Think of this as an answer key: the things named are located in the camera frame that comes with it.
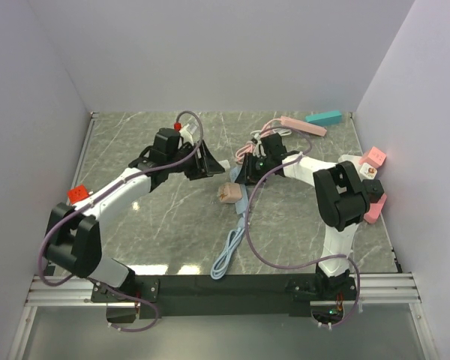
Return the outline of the peach cartoon charger plug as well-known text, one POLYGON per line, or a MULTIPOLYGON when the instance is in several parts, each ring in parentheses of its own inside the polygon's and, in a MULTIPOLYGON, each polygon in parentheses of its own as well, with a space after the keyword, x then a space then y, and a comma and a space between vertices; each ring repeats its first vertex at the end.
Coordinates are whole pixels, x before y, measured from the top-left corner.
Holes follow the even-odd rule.
POLYGON ((227 182, 218 189, 218 199, 221 203, 234 204, 242 198, 240 184, 227 182))

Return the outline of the light blue power strip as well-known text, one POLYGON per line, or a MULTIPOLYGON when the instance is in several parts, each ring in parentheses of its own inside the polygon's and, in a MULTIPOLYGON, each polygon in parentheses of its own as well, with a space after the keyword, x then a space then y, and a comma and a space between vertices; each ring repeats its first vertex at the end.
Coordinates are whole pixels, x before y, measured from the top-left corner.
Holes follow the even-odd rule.
MULTIPOLYGON (((240 166, 235 166, 230 170, 230 182, 234 183, 233 180, 235 179, 239 169, 240 166)), ((240 187, 242 198, 233 204, 235 206, 235 213, 238 215, 238 221, 235 228, 229 231, 223 250, 211 267, 210 276, 214 281, 220 280, 227 273, 232 256, 237 247, 241 244, 242 238, 245 234, 245 212, 248 207, 249 199, 246 186, 244 184, 240 184, 240 187)))

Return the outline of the black cube plug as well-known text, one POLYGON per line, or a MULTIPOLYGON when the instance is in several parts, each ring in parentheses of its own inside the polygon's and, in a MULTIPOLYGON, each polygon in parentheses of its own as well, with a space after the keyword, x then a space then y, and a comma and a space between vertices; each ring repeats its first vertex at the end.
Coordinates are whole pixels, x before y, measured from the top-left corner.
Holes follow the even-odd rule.
POLYGON ((364 179, 362 181, 362 184, 364 186, 364 190, 367 194, 369 202, 378 203, 385 193, 381 181, 378 179, 364 179))

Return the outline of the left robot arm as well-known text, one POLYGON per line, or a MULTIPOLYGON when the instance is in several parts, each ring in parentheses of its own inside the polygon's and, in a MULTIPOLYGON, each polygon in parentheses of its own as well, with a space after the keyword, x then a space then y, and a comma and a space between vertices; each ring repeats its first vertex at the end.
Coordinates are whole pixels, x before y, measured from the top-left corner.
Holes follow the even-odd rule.
POLYGON ((105 256, 101 232, 121 210, 150 194, 172 173, 198 180, 225 173, 230 165, 217 161, 202 140, 186 129, 161 128, 152 145, 108 185, 78 202, 60 203, 52 211, 41 255, 78 278, 108 285, 124 302, 139 292, 134 270, 105 256))

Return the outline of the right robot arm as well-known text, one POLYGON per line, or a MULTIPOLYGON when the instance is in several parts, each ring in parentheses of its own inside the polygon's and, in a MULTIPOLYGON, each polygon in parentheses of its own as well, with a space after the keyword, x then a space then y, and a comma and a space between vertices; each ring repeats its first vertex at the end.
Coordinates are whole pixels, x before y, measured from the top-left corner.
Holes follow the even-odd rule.
POLYGON ((262 139, 264 154, 247 153, 235 178, 240 185, 260 186, 266 176, 279 175, 314 188, 319 215, 325 224, 322 255, 316 264, 315 293, 331 299, 350 274, 353 240, 370 209, 366 188, 354 164, 330 163, 287 151, 278 134, 262 139))

